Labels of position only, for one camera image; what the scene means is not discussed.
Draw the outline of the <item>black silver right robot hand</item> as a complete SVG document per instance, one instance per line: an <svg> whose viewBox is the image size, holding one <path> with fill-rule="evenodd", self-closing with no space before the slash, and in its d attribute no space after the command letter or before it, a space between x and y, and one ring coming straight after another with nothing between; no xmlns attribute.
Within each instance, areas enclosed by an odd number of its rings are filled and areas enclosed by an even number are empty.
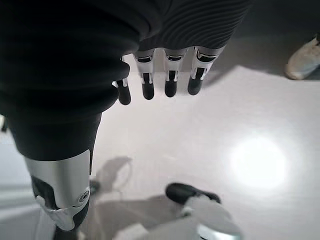
<svg viewBox="0 0 320 240"><path fill-rule="evenodd" d="M165 52L165 94L175 95L188 48L188 93L251 6L249 0L3 0L0 113L24 156L34 197L63 231L87 215L102 113L131 100L133 54L145 99L154 96L154 51Z"/></svg>

